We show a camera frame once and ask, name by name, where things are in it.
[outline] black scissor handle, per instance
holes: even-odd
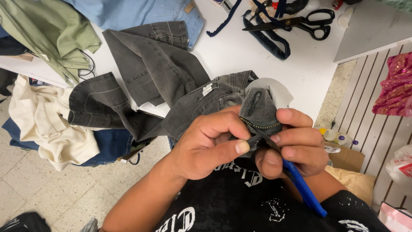
[[[318,14],[318,13],[326,13],[330,15],[330,19],[322,19],[322,20],[315,20],[315,21],[310,21],[309,16],[313,14]],[[310,25],[310,26],[322,26],[322,25],[328,25],[333,22],[333,19],[335,18],[335,12],[331,9],[317,9],[308,14],[306,18],[303,18],[302,23]]]
[[[330,26],[328,26],[328,25],[320,26],[320,27],[316,27],[316,28],[310,28],[310,27],[300,23],[300,24],[297,25],[297,27],[304,30],[304,31],[309,32],[309,34],[312,36],[313,39],[319,40],[319,41],[325,40],[329,36],[329,33],[330,33]],[[323,36],[321,38],[318,38],[315,35],[315,31],[318,31],[318,30],[323,31]]]

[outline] blue utility knife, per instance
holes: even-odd
[[[281,149],[278,147],[278,145],[273,140],[271,140],[267,135],[265,135],[259,129],[257,128],[254,128],[254,129],[260,136],[262,136],[265,139],[266,143],[271,148],[273,148],[275,151],[281,154]],[[299,191],[300,195],[303,198],[303,202],[310,209],[315,210],[318,215],[324,218],[328,213],[322,208],[319,201],[313,195],[312,191],[306,184],[305,180],[303,179],[302,175],[300,174],[295,164],[293,162],[285,160],[284,158],[282,158],[282,161],[283,161],[283,173],[285,173],[285,175],[289,177],[292,183],[295,185],[295,187],[297,188],[297,190]]]

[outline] metal zipper teeth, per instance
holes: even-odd
[[[249,122],[245,118],[240,117],[240,120],[242,120],[244,123],[248,124],[249,126],[255,127],[255,128],[258,128],[258,129],[269,129],[269,128],[272,128],[272,127],[275,127],[275,126],[279,126],[281,124],[280,122],[277,122],[277,123],[275,123],[273,125],[270,125],[270,126],[258,126],[258,125],[252,124],[251,122]]]

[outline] fingernail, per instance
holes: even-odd
[[[279,163],[279,155],[274,153],[272,150],[267,150],[265,158],[268,163],[270,164],[278,164]]]
[[[281,137],[279,135],[273,135],[271,139],[273,142],[278,143],[281,140]]]
[[[289,109],[284,108],[283,111],[286,118],[292,117],[292,112]]]
[[[295,149],[293,149],[291,147],[288,147],[288,148],[286,148],[285,156],[287,158],[293,158],[295,156],[295,153],[296,153]]]
[[[250,150],[249,143],[246,140],[240,140],[235,145],[237,154],[242,155]]]

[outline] white label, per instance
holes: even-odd
[[[206,96],[208,93],[212,91],[212,83],[206,85],[206,87],[203,87],[203,96]]]
[[[47,61],[49,61],[49,58],[45,54],[40,54],[42,57],[44,57]]]

